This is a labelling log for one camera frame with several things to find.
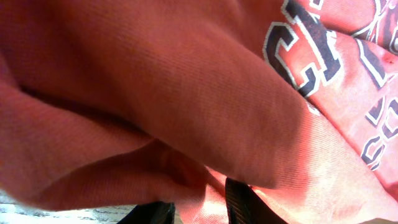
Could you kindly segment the red printed t-shirt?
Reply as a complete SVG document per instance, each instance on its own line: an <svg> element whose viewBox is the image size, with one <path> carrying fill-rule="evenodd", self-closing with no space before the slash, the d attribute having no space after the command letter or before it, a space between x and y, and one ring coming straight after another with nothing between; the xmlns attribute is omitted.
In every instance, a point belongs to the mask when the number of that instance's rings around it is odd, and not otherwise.
<svg viewBox="0 0 398 224"><path fill-rule="evenodd" d="M1 189L46 210L225 182L288 223L397 220L396 1L2 1Z"/></svg>

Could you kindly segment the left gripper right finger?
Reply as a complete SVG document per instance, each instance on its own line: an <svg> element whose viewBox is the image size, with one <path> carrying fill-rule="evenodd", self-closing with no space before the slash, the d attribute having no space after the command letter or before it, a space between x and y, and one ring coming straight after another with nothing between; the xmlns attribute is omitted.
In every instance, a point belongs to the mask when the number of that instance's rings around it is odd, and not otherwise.
<svg viewBox="0 0 398 224"><path fill-rule="evenodd" d="M287 224L245 183L227 178L225 199L229 224Z"/></svg>

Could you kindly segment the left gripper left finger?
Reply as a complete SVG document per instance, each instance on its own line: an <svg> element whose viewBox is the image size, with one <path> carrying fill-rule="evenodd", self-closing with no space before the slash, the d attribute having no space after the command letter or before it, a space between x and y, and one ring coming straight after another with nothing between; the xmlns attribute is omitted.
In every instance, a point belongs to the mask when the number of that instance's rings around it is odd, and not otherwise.
<svg viewBox="0 0 398 224"><path fill-rule="evenodd" d="M136 205L117 224L174 224L174 203L153 202Z"/></svg>

